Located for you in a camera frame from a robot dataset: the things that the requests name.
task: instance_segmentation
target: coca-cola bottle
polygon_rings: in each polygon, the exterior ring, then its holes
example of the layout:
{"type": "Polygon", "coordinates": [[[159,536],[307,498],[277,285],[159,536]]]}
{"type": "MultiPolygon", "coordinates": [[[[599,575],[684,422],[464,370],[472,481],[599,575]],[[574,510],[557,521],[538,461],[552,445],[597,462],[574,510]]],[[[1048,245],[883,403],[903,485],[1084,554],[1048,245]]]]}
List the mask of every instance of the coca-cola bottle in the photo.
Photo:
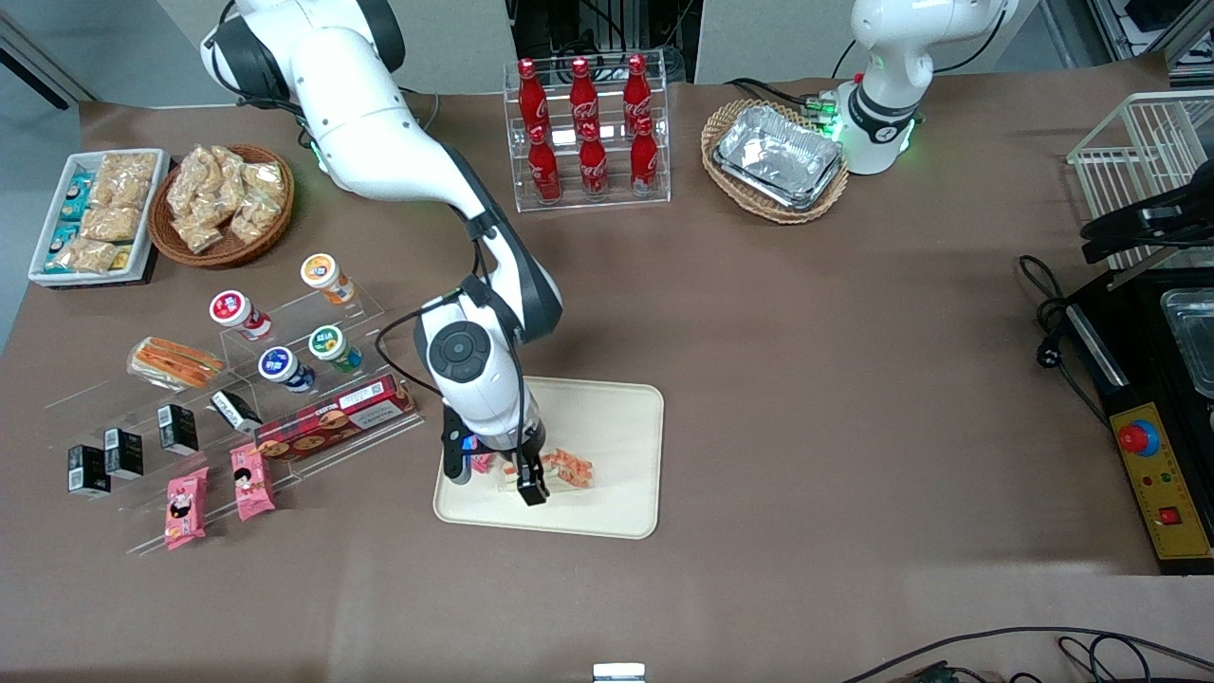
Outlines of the coca-cola bottle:
{"type": "Polygon", "coordinates": [[[653,141],[653,119],[636,119],[632,138],[632,194],[652,197],[658,190],[658,143],[653,141]]]}
{"type": "Polygon", "coordinates": [[[582,149],[578,150],[582,188],[586,192],[586,200],[602,201],[607,198],[607,150],[599,141],[599,121],[583,124],[578,133],[582,137],[582,149]]]}
{"type": "Polygon", "coordinates": [[[599,92],[590,82],[590,62],[585,57],[573,58],[573,87],[569,89],[569,108],[573,110],[573,130],[578,140],[585,141],[583,133],[590,129],[599,138],[599,92]]]}
{"type": "Polygon", "coordinates": [[[556,172],[556,154],[548,146],[548,136],[543,127],[535,126],[527,131],[532,148],[527,161],[532,166],[532,180],[539,192],[539,203],[550,205],[561,200],[561,176],[556,172]]]}
{"type": "Polygon", "coordinates": [[[529,136],[532,129],[539,127],[544,135],[548,135],[551,127],[548,120],[548,95],[544,93],[544,86],[535,78],[535,62],[531,57],[518,59],[518,76],[521,79],[518,110],[523,115],[527,133],[529,136]]]}
{"type": "Polygon", "coordinates": [[[636,121],[649,115],[649,81],[645,79],[645,55],[628,58],[628,84],[624,85],[624,132],[636,133],[636,121]]]}

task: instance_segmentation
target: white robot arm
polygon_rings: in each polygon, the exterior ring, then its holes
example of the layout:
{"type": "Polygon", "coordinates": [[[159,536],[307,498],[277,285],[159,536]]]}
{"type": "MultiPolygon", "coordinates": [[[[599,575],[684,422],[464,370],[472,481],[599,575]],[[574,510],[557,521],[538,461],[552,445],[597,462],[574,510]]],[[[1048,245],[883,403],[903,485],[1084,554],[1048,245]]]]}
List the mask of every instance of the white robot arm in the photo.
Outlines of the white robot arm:
{"type": "Polygon", "coordinates": [[[1019,0],[856,0],[851,29],[869,53],[862,80],[834,93],[852,172],[890,167],[935,70],[927,47],[991,32],[1019,0]]]}
{"type": "Polygon", "coordinates": [[[202,45],[216,81],[250,103],[302,114],[337,186],[385,201],[447,203],[476,247],[493,254],[492,272],[469,275],[456,294],[422,307],[414,341],[443,395],[447,477],[460,484],[471,477],[461,445],[473,434],[515,460],[523,500],[543,503],[545,433],[515,348],[552,331],[561,294],[467,161],[409,112],[391,76],[404,59],[391,7],[386,0],[244,0],[228,17],[232,5],[202,45]]]}

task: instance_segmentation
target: yellow panel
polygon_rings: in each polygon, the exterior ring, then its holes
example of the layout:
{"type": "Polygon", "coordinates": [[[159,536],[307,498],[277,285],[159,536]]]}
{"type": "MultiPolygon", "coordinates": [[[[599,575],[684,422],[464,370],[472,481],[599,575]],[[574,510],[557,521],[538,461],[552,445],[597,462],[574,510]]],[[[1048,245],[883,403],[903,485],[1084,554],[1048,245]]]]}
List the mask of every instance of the yellow panel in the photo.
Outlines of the yellow panel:
{"type": "Polygon", "coordinates": [[[1130,486],[1138,499],[1142,519],[1151,533],[1151,542],[1155,543],[1155,554],[1159,559],[1193,559],[1212,557],[1209,540],[1202,529],[1197,508],[1189,496],[1189,486],[1185,478],[1176,467],[1176,456],[1168,442],[1168,436],[1163,432],[1163,423],[1159,414],[1155,410],[1155,404],[1145,404],[1134,410],[1112,416],[1108,422],[1113,426],[1113,434],[1131,422],[1141,420],[1152,425],[1159,433],[1159,450],[1153,456],[1142,457],[1121,448],[1122,461],[1125,462],[1125,472],[1129,473],[1130,486]],[[1175,508],[1180,514],[1180,524],[1165,525],[1161,519],[1161,512],[1165,508],[1175,508]]]}

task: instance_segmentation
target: table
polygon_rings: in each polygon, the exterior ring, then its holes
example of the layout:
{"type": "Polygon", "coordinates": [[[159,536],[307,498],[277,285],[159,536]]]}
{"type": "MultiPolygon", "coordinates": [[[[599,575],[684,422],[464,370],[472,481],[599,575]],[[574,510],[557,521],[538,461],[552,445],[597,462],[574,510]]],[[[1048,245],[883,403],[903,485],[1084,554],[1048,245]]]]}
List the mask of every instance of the table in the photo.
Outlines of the table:
{"type": "MultiPolygon", "coordinates": [[[[675,87],[670,205],[511,216],[567,306],[523,349],[526,371],[665,395],[649,539],[441,523],[439,410],[422,397],[422,428],[307,482],[289,510],[142,559],[114,541],[119,513],[63,494],[42,406],[112,375],[147,334],[214,332],[202,311],[221,288],[267,306],[297,295],[308,252],[335,254],[399,312],[454,285],[472,254],[444,206],[335,189],[278,113],[85,106],[89,148],[282,152],[297,217],[239,269],[161,260],[146,286],[29,289],[0,360],[5,673],[585,681],[592,662],[637,660],[652,681],[832,681],[1015,624],[1210,656],[1214,579],[1153,575],[1106,433],[1033,362],[1037,297],[1014,273],[1031,251],[1070,288],[1094,275],[1063,154],[1127,93],[1165,84],[1155,59],[941,78],[895,167],[853,177],[801,227],[741,211],[699,167],[702,123],[738,93],[675,87]]],[[[444,97],[432,132],[509,204],[501,116],[494,97],[444,97]]],[[[1065,673],[1044,636],[943,658],[1065,673]]]]}

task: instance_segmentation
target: red button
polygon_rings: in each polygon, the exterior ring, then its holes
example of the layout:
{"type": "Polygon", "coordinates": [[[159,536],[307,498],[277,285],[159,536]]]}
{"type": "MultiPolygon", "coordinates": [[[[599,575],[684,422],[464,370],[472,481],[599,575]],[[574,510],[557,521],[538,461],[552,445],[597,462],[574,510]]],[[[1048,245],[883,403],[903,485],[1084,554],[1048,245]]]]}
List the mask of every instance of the red button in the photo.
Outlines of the red button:
{"type": "Polygon", "coordinates": [[[1151,438],[1146,431],[1136,425],[1127,425],[1117,431],[1117,440],[1122,448],[1131,454],[1141,454],[1151,446],[1151,438]]]}

